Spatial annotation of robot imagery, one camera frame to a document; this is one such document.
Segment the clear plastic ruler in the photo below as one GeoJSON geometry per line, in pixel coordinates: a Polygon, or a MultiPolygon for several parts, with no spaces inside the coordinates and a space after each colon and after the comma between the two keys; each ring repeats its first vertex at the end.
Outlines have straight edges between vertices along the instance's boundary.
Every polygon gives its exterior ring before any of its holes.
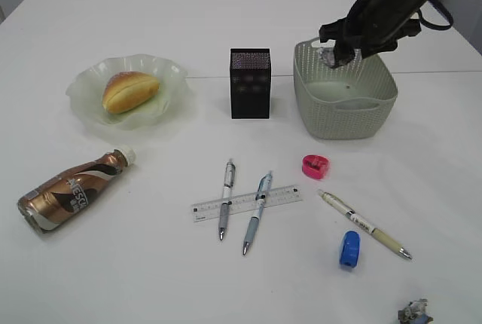
{"type": "MultiPolygon", "coordinates": [[[[219,210],[221,205],[225,202],[230,202],[230,215],[246,211],[252,211],[256,208],[256,192],[251,194],[242,194],[240,196],[232,197],[230,200],[220,198],[219,200],[196,203],[191,206],[194,222],[201,222],[205,220],[216,219],[219,217],[219,210]]],[[[299,187],[292,185],[281,188],[275,188],[266,193],[267,199],[264,207],[272,207],[278,205],[286,205],[302,201],[299,187]]]]}

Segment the gray woven basket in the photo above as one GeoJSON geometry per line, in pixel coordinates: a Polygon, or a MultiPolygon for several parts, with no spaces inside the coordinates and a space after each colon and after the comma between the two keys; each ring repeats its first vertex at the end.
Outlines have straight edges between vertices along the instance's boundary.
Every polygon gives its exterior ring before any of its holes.
{"type": "Polygon", "coordinates": [[[318,48],[304,41],[294,48],[294,91],[308,131],[322,139],[373,136],[397,99],[397,86],[377,56],[359,53],[347,66],[328,68],[318,48]]]}

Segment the blue sharpener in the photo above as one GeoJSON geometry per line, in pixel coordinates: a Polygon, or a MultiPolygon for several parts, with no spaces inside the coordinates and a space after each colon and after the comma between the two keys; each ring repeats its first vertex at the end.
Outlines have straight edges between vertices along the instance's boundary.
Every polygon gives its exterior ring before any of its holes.
{"type": "Polygon", "coordinates": [[[341,246],[340,265],[355,267],[358,264],[360,254],[360,235],[354,231],[348,231],[343,238],[341,246]]]}

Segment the bun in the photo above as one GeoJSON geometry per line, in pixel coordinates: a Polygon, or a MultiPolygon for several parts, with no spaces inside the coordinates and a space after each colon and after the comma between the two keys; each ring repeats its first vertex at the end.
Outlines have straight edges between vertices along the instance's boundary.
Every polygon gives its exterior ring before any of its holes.
{"type": "Polygon", "coordinates": [[[141,72],[122,72],[108,82],[102,97],[104,109],[112,114],[127,112],[156,95],[160,82],[141,72]]]}

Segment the pen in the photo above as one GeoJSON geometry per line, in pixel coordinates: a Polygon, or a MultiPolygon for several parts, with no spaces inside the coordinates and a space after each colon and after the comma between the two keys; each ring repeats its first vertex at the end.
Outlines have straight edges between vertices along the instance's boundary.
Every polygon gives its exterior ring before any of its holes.
{"type": "Polygon", "coordinates": [[[266,202],[266,193],[271,189],[271,182],[273,181],[273,172],[270,171],[259,182],[258,193],[256,194],[256,209],[253,211],[251,219],[249,220],[248,230],[244,236],[243,255],[248,253],[249,247],[255,239],[256,230],[258,229],[261,215],[263,214],[264,203],[266,202]]]}
{"type": "Polygon", "coordinates": [[[233,164],[233,160],[229,160],[226,164],[226,171],[224,172],[224,187],[223,187],[223,199],[226,201],[221,204],[221,210],[219,213],[219,240],[223,240],[227,230],[227,220],[229,218],[229,199],[231,198],[231,190],[234,185],[234,174],[236,173],[236,167],[233,164]]]}
{"type": "Polygon", "coordinates": [[[356,225],[358,225],[365,232],[369,233],[379,243],[382,243],[402,258],[407,258],[409,260],[412,259],[412,255],[400,243],[392,239],[388,234],[385,234],[376,226],[372,225],[368,220],[361,217],[355,212],[354,209],[352,209],[334,194],[324,192],[323,190],[318,190],[318,194],[328,205],[336,209],[348,219],[355,222],[356,225]]]}

